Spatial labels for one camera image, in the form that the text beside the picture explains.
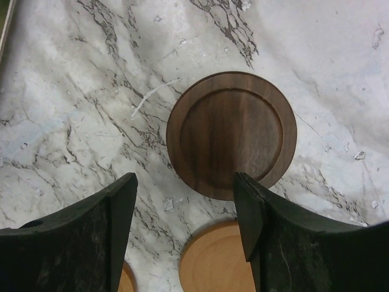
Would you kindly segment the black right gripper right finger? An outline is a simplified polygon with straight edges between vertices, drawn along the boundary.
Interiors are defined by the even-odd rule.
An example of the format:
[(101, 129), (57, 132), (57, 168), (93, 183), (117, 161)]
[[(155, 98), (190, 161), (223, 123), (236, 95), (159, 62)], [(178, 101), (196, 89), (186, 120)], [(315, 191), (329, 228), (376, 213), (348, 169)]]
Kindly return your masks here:
[(257, 291), (387, 291), (388, 223), (336, 221), (237, 173), (233, 195)]

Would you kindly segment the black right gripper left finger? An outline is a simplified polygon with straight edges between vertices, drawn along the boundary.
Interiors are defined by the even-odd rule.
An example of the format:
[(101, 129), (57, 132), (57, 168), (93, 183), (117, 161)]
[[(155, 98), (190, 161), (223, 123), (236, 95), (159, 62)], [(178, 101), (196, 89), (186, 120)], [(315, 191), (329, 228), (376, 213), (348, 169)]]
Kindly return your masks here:
[(1, 291), (117, 291), (137, 186), (127, 173), (62, 210), (1, 229)]

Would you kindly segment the light brown wooden coaster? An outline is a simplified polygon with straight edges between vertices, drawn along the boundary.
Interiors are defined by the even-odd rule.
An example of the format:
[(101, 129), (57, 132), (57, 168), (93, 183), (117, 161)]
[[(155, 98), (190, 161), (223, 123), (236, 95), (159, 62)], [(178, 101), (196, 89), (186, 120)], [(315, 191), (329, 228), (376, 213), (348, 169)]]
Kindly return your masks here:
[(123, 263), (122, 274), (118, 287), (118, 292), (136, 292), (137, 283), (134, 273), (127, 262)]

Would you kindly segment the light beech wooden coaster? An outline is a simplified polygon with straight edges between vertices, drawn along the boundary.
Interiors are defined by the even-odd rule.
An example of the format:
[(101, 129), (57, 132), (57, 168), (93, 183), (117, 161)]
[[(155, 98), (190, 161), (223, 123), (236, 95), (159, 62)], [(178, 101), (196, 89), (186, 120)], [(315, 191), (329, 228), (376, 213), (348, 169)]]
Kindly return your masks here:
[(205, 228), (182, 253), (179, 279), (184, 292), (255, 291), (236, 220)]

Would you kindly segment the dark brown wooden coaster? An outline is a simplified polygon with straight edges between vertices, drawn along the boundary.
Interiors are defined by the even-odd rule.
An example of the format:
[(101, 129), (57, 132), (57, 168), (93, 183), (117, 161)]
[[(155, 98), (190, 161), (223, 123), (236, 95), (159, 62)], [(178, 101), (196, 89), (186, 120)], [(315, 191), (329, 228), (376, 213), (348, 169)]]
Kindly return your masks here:
[(167, 151), (188, 187), (233, 200), (233, 177), (246, 173), (272, 187), (289, 168), (297, 123), (286, 96), (254, 74), (229, 71), (191, 85), (171, 110)]

